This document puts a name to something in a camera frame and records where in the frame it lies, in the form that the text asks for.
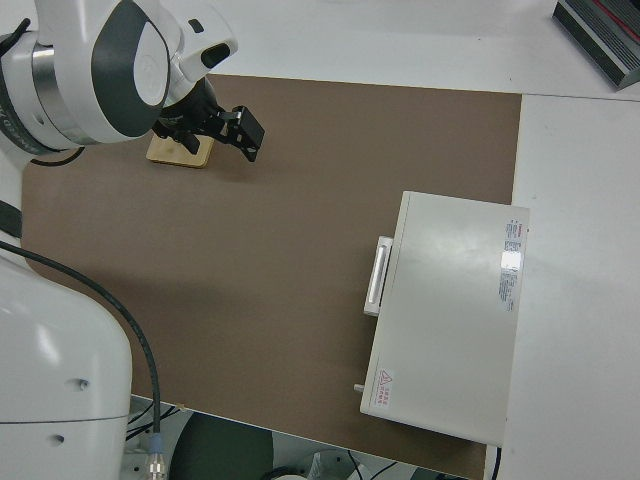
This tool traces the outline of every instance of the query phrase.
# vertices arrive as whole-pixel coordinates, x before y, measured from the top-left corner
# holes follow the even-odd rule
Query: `red warning triangle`
[[[391,375],[389,375],[384,370],[380,370],[380,385],[384,385],[385,383],[389,383],[392,380],[393,380],[393,378],[391,378]]]

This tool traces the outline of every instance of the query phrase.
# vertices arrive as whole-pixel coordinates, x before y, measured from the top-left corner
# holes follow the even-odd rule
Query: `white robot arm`
[[[196,0],[37,0],[40,30],[2,57],[0,131],[33,155],[140,137],[151,128],[195,153],[194,134],[253,161],[264,131],[227,113],[204,78],[237,50],[214,8]]]
[[[192,152],[195,134],[209,135],[253,161],[264,130],[245,107],[222,109],[205,78],[237,50],[211,5],[36,0],[36,11],[38,31],[24,21],[0,36],[0,478],[116,480],[130,347],[100,305],[41,278],[15,255],[26,256],[22,170],[35,155],[150,129]],[[148,479],[165,478],[158,440]]]

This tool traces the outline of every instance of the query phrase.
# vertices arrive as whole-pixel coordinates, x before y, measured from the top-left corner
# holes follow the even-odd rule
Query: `white table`
[[[553,0],[213,3],[240,41],[221,73],[527,94],[513,203],[532,229],[500,478],[637,478],[640,85],[616,93]],[[33,15],[0,6],[4,31]]]

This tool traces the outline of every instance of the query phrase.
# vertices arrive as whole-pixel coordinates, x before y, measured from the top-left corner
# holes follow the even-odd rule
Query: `white box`
[[[363,413],[501,446],[529,211],[405,192]]]

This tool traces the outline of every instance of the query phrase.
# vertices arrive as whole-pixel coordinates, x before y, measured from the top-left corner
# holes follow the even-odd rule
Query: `device handle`
[[[367,290],[367,298],[364,303],[364,313],[373,317],[377,317],[380,313],[382,291],[384,281],[387,276],[387,267],[389,266],[392,245],[392,238],[378,238],[376,257],[373,262],[373,270],[371,271],[371,279],[369,280],[369,289]]]

